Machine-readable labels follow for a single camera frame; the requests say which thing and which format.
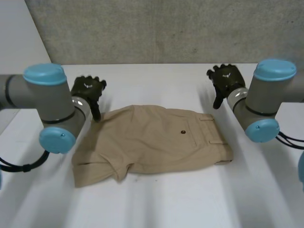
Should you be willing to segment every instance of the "tabletop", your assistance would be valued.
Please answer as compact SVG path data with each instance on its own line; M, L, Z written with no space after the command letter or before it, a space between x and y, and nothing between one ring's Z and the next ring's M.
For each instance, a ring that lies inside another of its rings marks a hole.
M256 64L237 64L247 87ZM107 81L101 112L128 105L213 114L235 159L197 171L128 174L74 188L71 157L51 154L28 173L2 172L0 227L6 228L299 228L304 193L297 176L301 151L276 140L251 142L227 102L212 109L215 91L206 76L213 64L63 66L69 86L80 75ZM291 137L304 138L304 105L282 104L277 120ZM77 143L88 130L86 122ZM20 110L0 135L0 156L26 164L43 153L36 110Z

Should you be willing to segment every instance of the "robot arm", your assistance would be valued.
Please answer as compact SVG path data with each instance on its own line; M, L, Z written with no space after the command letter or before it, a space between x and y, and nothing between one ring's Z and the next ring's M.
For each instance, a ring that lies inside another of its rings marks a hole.
M70 92L66 79L57 64L30 66L23 75L0 76L0 110L37 109L44 126L39 142L52 153L71 150L90 111L95 120L100 120L98 99L105 81L83 76L76 79Z
M275 120L282 102L304 101L304 72L288 61L269 59L260 62L247 89L236 66L215 66L207 75L216 89L213 107L219 108L224 98L245 131L258 143L274 139L280 132Z

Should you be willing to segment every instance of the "gray robot arm segment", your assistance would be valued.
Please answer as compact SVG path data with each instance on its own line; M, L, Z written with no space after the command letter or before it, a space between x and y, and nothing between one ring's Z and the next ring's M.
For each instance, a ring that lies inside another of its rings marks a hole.
M24 75L0 76L0 108L35 108L43 123L39 141L52 153L67 153L75 144L90 106L72 97L60 65L40 64Z
M257 65L249 90L239 88L228 104L246 135L254 142L274 139L279 131L275 116L282 102L303 102L304 71L296 74L293 63L264 60Z

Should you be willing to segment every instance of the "light blue end cap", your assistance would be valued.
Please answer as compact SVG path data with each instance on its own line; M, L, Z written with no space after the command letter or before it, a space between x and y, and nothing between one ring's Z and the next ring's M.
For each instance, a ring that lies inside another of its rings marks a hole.
M76 142L75 136L60 127L47 127L40 132L40 145L51 153L68 153Z
M298 163L299 180L304 183L304 152L302 153Z
M247 137L255 143L265 143L274 139L280 132L275 119L264 119L252 123L246 130Z
M292 78L296 74L296 66L289 61L266 59L260 62L253 75L266 82L278 82Z
M57 86L67 80L63 68L59 64L37 64L25 69L23 78L33 84L42 86Z

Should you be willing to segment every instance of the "folded pants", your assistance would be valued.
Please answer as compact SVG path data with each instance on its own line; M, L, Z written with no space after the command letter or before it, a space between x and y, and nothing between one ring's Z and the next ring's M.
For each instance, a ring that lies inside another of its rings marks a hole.
M155 105L131 105L92 122L73 159L75 186L127 172L189 171L233 159L213 116Z

